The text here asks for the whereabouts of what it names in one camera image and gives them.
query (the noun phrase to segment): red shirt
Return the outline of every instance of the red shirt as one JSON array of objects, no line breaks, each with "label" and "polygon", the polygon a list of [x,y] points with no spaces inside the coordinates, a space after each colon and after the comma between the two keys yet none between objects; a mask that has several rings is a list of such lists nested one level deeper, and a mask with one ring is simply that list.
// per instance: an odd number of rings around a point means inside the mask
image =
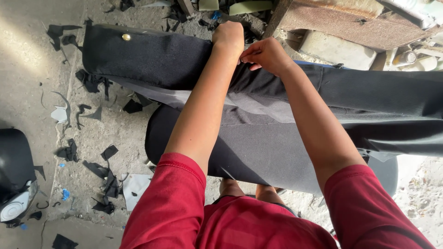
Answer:
[{"label": "red shirt", "polygon": [[[326,248],[332,236],[285,208],[251,197],[204,206],[206,178],[189,157],[164,154],[129,217],[120,249]],[[331,176],[325,199],[343,249],[434,248],[406,218],[368,166]]]}]

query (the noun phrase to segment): person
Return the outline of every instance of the person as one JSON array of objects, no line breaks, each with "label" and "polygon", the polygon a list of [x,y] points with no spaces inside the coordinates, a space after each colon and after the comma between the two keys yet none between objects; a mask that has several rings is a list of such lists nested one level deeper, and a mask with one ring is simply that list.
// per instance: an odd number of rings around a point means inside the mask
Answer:
[{"label": "person", "polygon": [[271,186],[258,185],[255,199],[235,180],[223,179],[220,198],[204,206],[208,160],[239,59],[251,63],[250,70],[262,67],[281,78],[341,248],[433,248],[383,190],[277,40],[267,38],[243,51],[243,27],[228,21],[212,42],[152,181],[129,217],[121,249],[337,248],[329,232],[296,217]]}]

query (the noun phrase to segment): dusty floor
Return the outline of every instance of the dusty floor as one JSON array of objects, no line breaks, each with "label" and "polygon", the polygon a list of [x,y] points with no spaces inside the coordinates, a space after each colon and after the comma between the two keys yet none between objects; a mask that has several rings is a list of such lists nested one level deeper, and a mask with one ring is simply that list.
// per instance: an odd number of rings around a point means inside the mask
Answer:
[{"label": "dusty floor", "polygon": [[[141,0],[137,5],[149,4],[153,0]],[[63,65],[62,53],[55,52],[45,34],[49,24],[82,26],[87,17],[94,23],[109,23],[162,30],[166,20],[161,19],[169,13],[169,8],[131,8],[126,12],[110,9],[106,0],[42,0],[15,1],[4,3],[0,9],[0,128],[14,126],[23,131],[30,143],[35,165],[43,165],[46,181],[40,175],[38,183],[43,194],[37,194],[35,204],[40,206],[49,201],[50,207],[43,210],[44,219],[25,221],[27,230],[6,229],[0,226],[0,244],[2,248],[50,248],[56,233],[60,233],[80,245],[77,248],[117,248],[123,228],[129,217],[123,196],[112,200],[118,207],[112,215],[92,210],[95,201],[102,194],[102,181],[86,169],[81,162],[96,162],[106,165],[100,154],[114,144],[119,152],[110,160],[114,174],[120,179],[123,173],[150,174],[144,151],[145,129],[149,117],[157,105],[152,104],[142,112],[127,114],[121,107],[128,102],[127,89],[114,84],[110,87],[110,99],[117,96],[117,105],[106,108],[103,102],[102,121],[81,119],[85,125],[81,131],[75,127],[75,113],[78,105],[87,104],[93,113],[100,106],[103,87],[100,93],[88,93],[74,74],[82,68],[82,55],[74,46],[64,46],[69,64]],[[211,32],[198,25],[198,20],[208,21],[210,13],[195,12],[193,19],[180,25],[176,32],[210,39]],[[250,21],[250,17],[227,17],[235,21]],[[263,24],[254,21],[253,29],[263,29]],[[75,34],[80,46],[84,29],[65,34]],[[309,60],[301,56],[281,40],[285,50],[293,59]],[[62,134],[62,125],[56,125],[50,117],[54,105],[64,106],[62,99],[51,91],[62,93],[69,100],[72,108],[72,128]],[[54,156],[67,140],[74,138],[78,145],[79,163],[64,162]],[[417,156],[399,157],[400,181],[395,201],[420,228],[425,236],[437,247],[443,248],[443,175],[440,158]],[[218,197],[219,179],[208,177],[206,203],[212,203]],[[255,193],[255,186],[241,183],[247,194]],[[70,197],[62,201],[62,189],[70,191]],[[330,230],[332,225],[326,206],[320,206],[321,196],[288,191],[282,196],[287,205],[295,212],[301,211],[302,217],[316,222]],[[61,205],[52,207],[55,202]]]}]

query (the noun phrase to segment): metal stud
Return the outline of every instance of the metal stud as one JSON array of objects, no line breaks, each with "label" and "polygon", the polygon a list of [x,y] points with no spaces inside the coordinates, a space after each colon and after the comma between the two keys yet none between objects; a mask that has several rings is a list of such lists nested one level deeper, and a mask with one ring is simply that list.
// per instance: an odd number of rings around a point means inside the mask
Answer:
[{"label": "metal stud", "polygon": [[123,38],[123,40],[125,40],[125,41],[129,41],[129,40],[131,39],[131,36],[128,35],[128,34],[124,34],[124,35],[122,35],[122,38]]}]

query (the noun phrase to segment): red sleeve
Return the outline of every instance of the red sleeve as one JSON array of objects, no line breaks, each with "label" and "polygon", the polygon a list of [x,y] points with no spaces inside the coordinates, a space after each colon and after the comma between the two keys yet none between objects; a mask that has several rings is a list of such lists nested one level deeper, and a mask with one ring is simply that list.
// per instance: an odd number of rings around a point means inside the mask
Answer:
[{"label": "red sleeve", "polygon": [[368,166],[336,172],[326,182],[325,200],[342,249],[434,248]]},{"label": "red sleeve", "polygon": [[120,249],[194,249],[205,187],[205,175],[195,161],[178,153],[163,154],[129,217]]}]

